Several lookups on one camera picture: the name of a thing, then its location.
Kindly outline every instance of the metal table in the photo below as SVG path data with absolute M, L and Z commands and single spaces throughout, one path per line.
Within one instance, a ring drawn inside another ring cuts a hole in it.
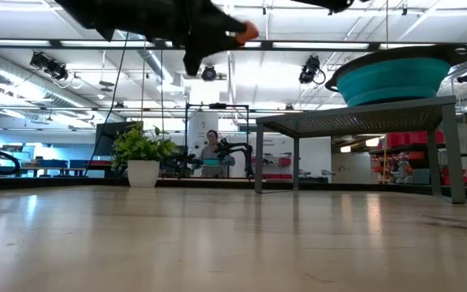
M 452 196 L 449 201 L 454 204 L 464 204 L 466 194 L 464 176 L 462 175 L 455 103 L 456 98 L 454 96 L 436 97 L 257 118 L 255 192 L 262 193 L 264 128 L 277 131 L 294 139 L 293 188 L 295 190 L 298 189 L 301 138 L 428 131 L 427 147 L 432 191 L 434 195 L 442 197 L 435 129 L 443 122 L 448 154 L 448 170 L 452 181 Z

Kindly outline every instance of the green leaves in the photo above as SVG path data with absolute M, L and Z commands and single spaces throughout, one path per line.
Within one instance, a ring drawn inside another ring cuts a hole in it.
M 120 135 L 114 141 L 112 156 L 113 168 L 120 170 L 129 160 L 160 161 L 172 155 L 176 144 L 171 140 L 160 139 L 162 132 L 160 128 L 154 127 L 154 134 L 144 136 L 142 123 L 129 126 L 127 133 Z

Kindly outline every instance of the table leg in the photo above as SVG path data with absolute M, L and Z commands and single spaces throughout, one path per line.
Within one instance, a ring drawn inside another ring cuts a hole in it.
M 457 129 L 457 120 L 454 105 L 443 105 L 443 128 L 446 138 L 446 153 L 448 156 L 448 172 L 450 174 L 450 189 L 452 203 L 466 203 L 466 190 L 464 188 L 464 175 L 462 174 L 461 143 Z
M 300 169 L 300 138 L 293 140 L 293 189 L 298 191 L 298 170 Z
M 439 155 L 435 143 L 435 131 L 428 131 L 428 162 L 430 163 L 431 189 L 434 195 L 442 195 L 441 173 L 439 170 Z
M 264 146 L 264 125 L 257 124 L 257 144 L 255 148 L 255 192 L 263 193 L 263 146 Z

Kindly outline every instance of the ceiling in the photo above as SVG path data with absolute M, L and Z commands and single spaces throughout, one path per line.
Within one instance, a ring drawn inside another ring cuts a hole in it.
M 290 0 L 213 1 L 220 6 L 233 3 L 233 14 L 239 19 L 255 23 L 261 32 L 259 38 L 263 40 L 467 43 L 467 0 L 409 0 L 409 13 L 405 16 L 401 15 L 404 2 L 389 0 L 388 21 L 384 17 L 387 7 L 385 0 L 366 3 L 357 0 L 349 10 L 332 16 L 325 9 Z M 268 7 L 266 15 L 263 14 L 264 3 Z M 119 33 L 114 36 L 117 40 L 123 37 Z M 53 0 L 0 0 L 0 38 L 100 40 L 101 36 L 80 27 Z M 32 74 L 34 69 L 29 63 L 33 51 L 0 49 L 0 58 Z M 43 49 L 42 52 L 49 58 L 65 63 L 71 73 L 76 73 L 82 79 L 81 88 L 68 86 L 66 90 L 86 101 L 84 106 L 109 107 L 110 94 L 106 94 L 103 99 L 97 96 L 102 88 L 99 82 L 115 82 L 122 58 L 121 50 L 107 51 L 104 57 L 104 52 L 99 50 Z M 188 76 L 184 74 L 183 54 L 177 50 L 152 51 L 152 55 L 174 79 L 174 88 L 164 91 L 164 107 L 184 107 L 194 84 L 199 82 L 185 80 Z M 234 97 L 237 104 L 263 109 L 283 109 L 285 104 L 293 104 L 295 109 L 305 110 L 316 110 L 326 104 L 344 104 L 339 94 L 323 86 L 301 85 L 298 82 L 301 67 L 312 54 L 311 51 L 236 51 L 231 54 L 235 60 Z M 331 52 L 314 54 L 319 56 L 328 77 L 339 65 L 363 55 Z M 206 58 L 203 65 L 214 65 L 218 72 L 227 75 L 227 53 Z M 149 79 L 144 78 L 144 70 L 149 73 Z M 159 79 L 153 71 L 148 64 L 144 67 L 138 52 L 126 51 L 116 87 L 116 100 L 125 101 L 125 106 L 140 107 L 143 97 L 144 107 L 160 106 L 162 96 Z M 37 74 L 48 79 L 42 72 Z M 48 86 L 54 91 L 64 90 L 53 84 Z M 226 82 L 217 87 L 221 88 L 220 101 L 228 103 Z M 138 114 L 120 113 L 118 116 L 127 118 Z

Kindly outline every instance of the orange object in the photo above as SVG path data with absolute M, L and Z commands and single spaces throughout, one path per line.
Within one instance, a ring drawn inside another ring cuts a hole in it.
M 239 33 L 235 39 L 239 44 L 244 45 L 247 41 L 259 37 L 259 29 L 250 21 L 246 21 L 246 31 Z

